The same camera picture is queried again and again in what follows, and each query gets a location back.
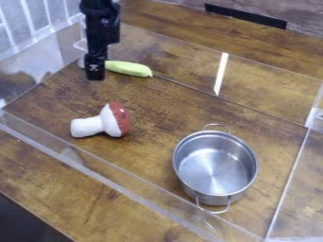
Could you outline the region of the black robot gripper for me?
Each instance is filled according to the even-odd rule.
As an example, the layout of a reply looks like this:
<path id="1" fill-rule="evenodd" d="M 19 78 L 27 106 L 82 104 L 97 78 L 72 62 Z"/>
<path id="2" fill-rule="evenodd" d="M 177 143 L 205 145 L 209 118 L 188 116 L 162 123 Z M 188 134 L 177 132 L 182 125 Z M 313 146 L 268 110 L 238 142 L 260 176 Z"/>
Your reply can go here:
<path id="1" fill-rule="evenodd" d="M 85 9 L 84 15 L 88 48 L 84 56 L 85 75 L 89 80 L 102 80 L 106 47 L 120 41 L 120 10 Z"/>

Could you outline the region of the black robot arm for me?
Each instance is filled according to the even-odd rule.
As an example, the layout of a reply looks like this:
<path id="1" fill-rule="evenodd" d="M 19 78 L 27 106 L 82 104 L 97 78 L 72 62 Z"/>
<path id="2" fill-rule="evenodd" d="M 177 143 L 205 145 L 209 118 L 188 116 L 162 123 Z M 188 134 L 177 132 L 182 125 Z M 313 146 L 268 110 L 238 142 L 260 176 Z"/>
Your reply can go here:
<path id="1" fill-rule="evenodd" d="M 104 80 L 108 46 L 120 41 L 120 5 L 112 0 L 80 0 L 80 12 L 85 16 L 86 79 Z"/>

